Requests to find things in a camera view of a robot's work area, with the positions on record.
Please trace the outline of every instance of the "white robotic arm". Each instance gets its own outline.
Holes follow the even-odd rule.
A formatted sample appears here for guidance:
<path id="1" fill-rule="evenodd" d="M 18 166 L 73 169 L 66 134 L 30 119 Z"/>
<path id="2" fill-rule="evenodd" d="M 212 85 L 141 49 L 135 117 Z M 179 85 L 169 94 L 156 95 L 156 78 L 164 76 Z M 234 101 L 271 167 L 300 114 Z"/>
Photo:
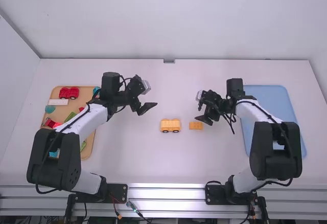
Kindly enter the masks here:
<path id="1" fill-rule="evenodd" d="M 31 157 L 27 170 L 27 180 L 36 185 L 36 190 L 49 193 L 65 190 L 87 193 L 104 199 L 107 196 L 106 179 L 81 168 L 80 146 L 83 141 L 100 125 L 107 122 L 118 107 L 130 106 L 139 116 L 156 106 L 157 103 L 145 103 L 141 106 L 138 96 L 146 94 L 151 88 L 147 81 L 138 75 L 130 78 L 125 90 L 120 91 L 122 76 L 118 73 L 104 73 L 100 97 L 93 98 L 75 117 L 55 129 L 40 129 L 34 138 Z M 60 149 L 59 158 L 49 156 L 50 151 Z M 41 192 L 38 185 L 53 187 L 48 192 Z"/>
<path id="2" fill-rule="evenodd" d="M 196 100 L 199 102 L 199 110 L 203 104 L 206 108 L 204 115 L 195 119 L 208 125 L 212 125 L 213 121 L 219 121 L 222 116 L 232 129 L 232 123 L 235 122 L 232 115 L 254 122 L 250 167 L 232 175 L 224 186 L 231 203 L 234 197 L 256 191 L 266 184 L 288 186 L 293 178 L 301 175 L 302 158 L 298 125 L 274 117 L 259 105 L 255 97 L 245 95 L 242 79 L 227 80 L 226 99 L 209 90 L 199 91 Z M 284 149 L 274 150 L 273 143 L 284 145 Z M 283 184 L 272 179 L 289 180 L 289 183 Z"/>

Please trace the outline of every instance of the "toy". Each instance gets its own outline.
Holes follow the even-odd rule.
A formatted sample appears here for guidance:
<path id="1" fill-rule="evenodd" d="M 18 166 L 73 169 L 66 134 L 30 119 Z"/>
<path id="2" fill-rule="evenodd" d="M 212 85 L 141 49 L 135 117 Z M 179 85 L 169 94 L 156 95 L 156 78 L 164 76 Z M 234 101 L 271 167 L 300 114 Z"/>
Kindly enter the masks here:
<path id="1" fill-rule="evenodd" d="M 55 128 L 60 125 L 62 125 L 62 123 L 56 123 L 55 121 L 51 120 L 51 118 L 46 118 L 45 123 L 43 124 L 43 126 L 48 126 L 50 128 Z"/>
<path id="2" fill-rule="evenodd" d="M 71 100 L 77 99 L 79 94 L 80 94 L 80 90 L 78 87 L 71 87 L 70 94 L 69 94 Z"/>
<path id="3" fill-rule="evenodd" d="M 160 131 L 163 133 L 168 133 L 172 131 L 174 133 L 178 133 L 181 130 L 181 124 L 179 119 L 162 119 L 160 123 Z"/>
<path id="4" fill-rule="evenodd" d="M 68 105 L 69 100 L 50 99 L 48 105 Z"/>
<path id="5" fill-rule="evenodd" d="M 72 119 L 74 116 L 76 116 L 76 113 L 72 111 L 72 112 L 68 115 L 68 117 L 65 119 L 64 122 L 68 122 L 68 121 L 69 121 L 70 119 Z"/>
<path id="6" fill-rule="evenodd" d="M 80 151 L 82 151 L 85 147 L 86 147 L 86 141 L 83 141 Z"/>
<path id="7" fill-rule="evenodd" d="M 46 113 L 50 114 L 50 113 L 53 113 L 55 111 L 55 109 L 56 108 L 54 105 L 46 105 L 44 110 Z"/>
<path id="8" fill-rule="evenodd" d="M 203 130 L 203 123 L 190 122 L 189 129 Z"/>
<path id="9" fill-rule="evenodd" d="M 80 90 L 78 89 L 78 87 L 71 87 L 71 88 L 62 87 L 59 92 L 59 99 L 75 100 L 78 98 L 79 93 Z"/>
<path id="10" fill-rule="evenodd" d="M 96 93 L 96 91 L 98 91 L 98 89 L 100 89 L 100 87 L 96 86 L 94 89 L 93 89 L 93 95 Z"/>
<path id="11" fill-rule="evenodd" d="M 59 99 L 68 99 L 68 96 L 69 96 L 69 88 L 62 87 L 59 92 Z"/>

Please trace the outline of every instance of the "white table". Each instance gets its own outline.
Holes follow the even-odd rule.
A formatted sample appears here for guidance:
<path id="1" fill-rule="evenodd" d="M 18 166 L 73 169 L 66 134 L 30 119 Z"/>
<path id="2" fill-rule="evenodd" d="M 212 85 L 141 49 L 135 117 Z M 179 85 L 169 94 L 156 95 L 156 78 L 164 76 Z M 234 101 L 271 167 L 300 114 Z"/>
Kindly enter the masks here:
<path id="1" fill-rule="evenodd" d="M 288 90 L 307 157 L 303 172 L 289 188 L 265 187 L 270 218 L 327 219 L 327 105 L 308 61 L 282 60 L 42 60 L 0 164 L 1 215 L 63 215 L 67 193 L 38 195 L 26 181 L 35 132 L 39 129 L 51 90 L 58 85 L 100 85 L 103 72 L 134 74 L 152 90 L 142 102 L 158 102 L 138 117 L 126 108 L 97 129 L 91 157 L 82 167 L 108 182 L 128 183 L 128 197 L 148 217 L 244 218 L 244 206 L 207 206 L 203 186 L 225 182 L 249 165 L 238 121 L 233 135 L 225 121 L 188 129 L 197 111 L 200 89 L 226 94 L 226 80 L 244 84 L 278 84 Z M 159 122 L 179 118 L 182 131 L 163 134 Z M 110 204 L 88 204 L 90 215 L 114 216 Z M 135 216 L 119 206 L 123 216 Z M 84 215 L 77 204 L 76 215 Z"/>

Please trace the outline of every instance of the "white backdrop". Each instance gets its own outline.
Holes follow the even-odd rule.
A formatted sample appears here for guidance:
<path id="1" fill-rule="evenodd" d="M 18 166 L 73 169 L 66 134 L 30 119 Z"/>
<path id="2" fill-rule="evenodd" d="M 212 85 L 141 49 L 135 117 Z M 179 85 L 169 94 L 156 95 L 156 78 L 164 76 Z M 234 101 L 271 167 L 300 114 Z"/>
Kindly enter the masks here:
<path id="1" fill-rule="evenodd" d="M 39 61 L 0 15 L 0 161 Z"/>
<path id="2" fill-rule="evenodd" d="M 327 0 L 0 0 L 44 58 L 310 59 L 325 97 L 326 5 Z"/>

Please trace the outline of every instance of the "red toy block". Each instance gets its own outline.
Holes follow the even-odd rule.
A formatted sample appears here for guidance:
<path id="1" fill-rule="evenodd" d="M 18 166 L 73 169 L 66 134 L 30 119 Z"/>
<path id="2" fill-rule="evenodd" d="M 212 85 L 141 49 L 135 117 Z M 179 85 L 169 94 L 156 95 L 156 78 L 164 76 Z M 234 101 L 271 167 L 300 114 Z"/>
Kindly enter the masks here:
<path id="1" fill-rule="evenodd" d="M 71 87 L 70 90 L 69 90 L 69 97 L 70 99 L 72 100 L 75 100 L 78 98 L 80 94 L 80 90 L 78 87 Z"/>
<path id="2" fill-rule="evenodd" d="M 56 123 L 55 121 L 51 120 L 51 118 L 46 118 L 46 121 L 44 123 L 44 126 L 48 126 L 50 128 L 55 128 L 59 125 L 62 125 L 62 123 Z"/>
<path id="3" fill-rule="evenodd" d="M 69 98 L 69 88 L 62 87 L 59 92 L 59 99 L 68 99 Z"/>
<path id="4" fill-rule="evenodd" d="M 78 87 L 62 87 L 59 92 L 59 99 L 72 99 L 75 100 L 78 98 L 80 90 Z"/>

